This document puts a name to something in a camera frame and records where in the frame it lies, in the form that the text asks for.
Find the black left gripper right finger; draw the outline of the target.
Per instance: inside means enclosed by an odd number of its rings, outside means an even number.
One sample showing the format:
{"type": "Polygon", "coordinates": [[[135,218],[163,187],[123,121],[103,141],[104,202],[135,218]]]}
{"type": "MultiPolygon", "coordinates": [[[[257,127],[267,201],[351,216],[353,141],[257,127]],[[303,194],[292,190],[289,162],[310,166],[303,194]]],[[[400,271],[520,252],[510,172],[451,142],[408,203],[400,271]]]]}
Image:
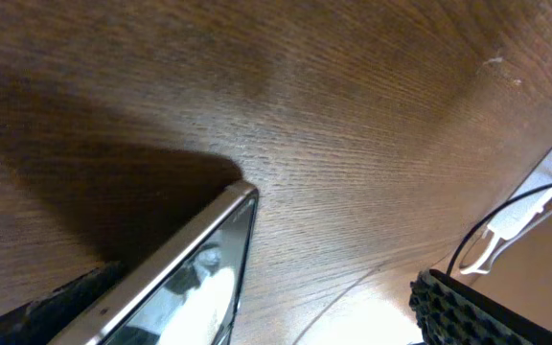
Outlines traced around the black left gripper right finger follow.
{"type": "Polygon", "coordinates": [[[428,345],[552,344],[552,332],[429,269],[410,283],[409,307],[428,345]]]}

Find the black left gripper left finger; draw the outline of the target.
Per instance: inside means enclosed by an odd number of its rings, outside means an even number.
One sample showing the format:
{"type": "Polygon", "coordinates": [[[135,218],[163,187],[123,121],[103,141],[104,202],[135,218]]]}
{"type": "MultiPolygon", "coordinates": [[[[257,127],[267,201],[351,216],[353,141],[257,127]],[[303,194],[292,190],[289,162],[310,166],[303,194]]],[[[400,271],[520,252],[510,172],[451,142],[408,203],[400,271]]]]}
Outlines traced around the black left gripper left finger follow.
{"type": "Polygon", "coordinates": [[[45,345],[127,273],[105,264],[15,310],[0,315],[0,345],[45,345]]]}

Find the black Samsung Galaxy flip phone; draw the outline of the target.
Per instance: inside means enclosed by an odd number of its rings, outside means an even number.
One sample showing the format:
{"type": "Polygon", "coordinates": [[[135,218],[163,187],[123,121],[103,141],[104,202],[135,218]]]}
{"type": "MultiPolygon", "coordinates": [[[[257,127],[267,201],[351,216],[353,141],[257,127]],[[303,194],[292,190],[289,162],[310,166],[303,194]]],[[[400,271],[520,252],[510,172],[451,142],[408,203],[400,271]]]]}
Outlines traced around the black Samsung Galaxy flip phone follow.
{"type": "Polygon", "coordinates": [[[229,345],[259,202],[237,181],[52,340],[229,345]]]}

